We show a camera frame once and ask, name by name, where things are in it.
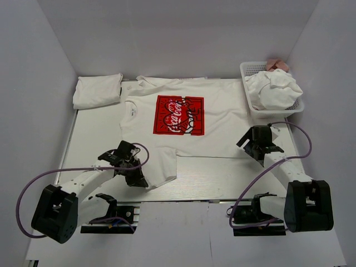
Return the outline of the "white Coca-Cola print t-shirt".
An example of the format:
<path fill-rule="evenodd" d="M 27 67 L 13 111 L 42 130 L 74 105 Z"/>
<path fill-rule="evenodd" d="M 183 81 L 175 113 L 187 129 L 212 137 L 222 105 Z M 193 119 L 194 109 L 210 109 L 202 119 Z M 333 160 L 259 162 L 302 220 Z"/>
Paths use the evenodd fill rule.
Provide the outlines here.
<path fill-rule="evenodd" d="M 245 158 L 237 142 L 250 128 L 239 80 L 138 76 L 125 99 L 123 140 L 144 145 L 149 189 L 176 178 L 178 156 Z"/>

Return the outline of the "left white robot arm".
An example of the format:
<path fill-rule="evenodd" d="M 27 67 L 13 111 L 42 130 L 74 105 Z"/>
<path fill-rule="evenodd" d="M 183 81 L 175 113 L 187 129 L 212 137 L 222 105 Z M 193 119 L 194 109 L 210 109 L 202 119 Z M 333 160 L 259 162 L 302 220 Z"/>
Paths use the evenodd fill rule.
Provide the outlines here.
<path fill-rule="evenodd" d="M 117 200 L 98 188 L 115 177 L 124 177 L 128 186 L 148 188 L 142 167 L 148 161 L 136 156 L 146 147 L 121 141 L 118 148 L 101 154 L 90 167 L 79 167 L 80 174 L 59 186 L 46 186 L 39 198 L 31 227 L 60 244 L 87 223 L 127 220 L 117 214 Z"/>

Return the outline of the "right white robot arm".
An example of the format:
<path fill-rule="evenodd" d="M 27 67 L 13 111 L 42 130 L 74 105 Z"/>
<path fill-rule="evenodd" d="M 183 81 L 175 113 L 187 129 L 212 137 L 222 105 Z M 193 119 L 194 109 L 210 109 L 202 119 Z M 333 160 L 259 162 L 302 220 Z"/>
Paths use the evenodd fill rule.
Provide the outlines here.
<path fill-rule="evenodd" d="M 294 164 L 295 156 L 287 156 L 276 145 L 274 124 L 252 126 L 237 142 L 246 154 L 257 161 L 263 171 L 241 193 L 229 215 L 229 225 L 235 231 L 255 229 L 265 231 L 278 221 L 283 231 L 292 233 L 330 231 L 334 226 L 329 184 L 301 172 Z M 252 186 L 271 172 L 286 189 L 280 197 L 269 192 L 257 194 L 246 214 L 238 211 L 239 202 Z"/>

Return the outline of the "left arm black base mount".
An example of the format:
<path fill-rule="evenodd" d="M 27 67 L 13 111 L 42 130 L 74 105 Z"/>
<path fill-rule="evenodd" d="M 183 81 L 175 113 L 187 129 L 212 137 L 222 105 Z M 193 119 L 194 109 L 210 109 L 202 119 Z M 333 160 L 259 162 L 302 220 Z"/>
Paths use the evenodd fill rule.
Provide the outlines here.
<path fill-rule="evenodd" d="M 105 217 L 94 219 L 95 222 L 82 225 L 80 233 L 133 234 L 138 226 L 139 215 L 140 204 L 117 204 Z"/>

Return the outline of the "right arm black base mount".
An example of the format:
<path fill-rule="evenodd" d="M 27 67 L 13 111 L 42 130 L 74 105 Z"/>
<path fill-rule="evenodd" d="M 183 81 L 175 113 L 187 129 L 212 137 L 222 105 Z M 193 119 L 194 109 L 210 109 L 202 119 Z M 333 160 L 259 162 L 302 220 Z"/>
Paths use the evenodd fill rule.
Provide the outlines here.
<path fill-rule="evenodd" d="M 253 214 L 251 206 L 241 205 L 237 207 L 232 222 L 234 225 L 249 225 L 270 219 L 272 219 L 270 215 L 263 215 L 261 220 L 259 220 Z M 257 227 L 233 230 L 234 237 L 285 236 L 286 232 L 287 229 L 285 228 L 284 222 L 281 220 L 277 220 L 271 224 L 264 224 Z"/>

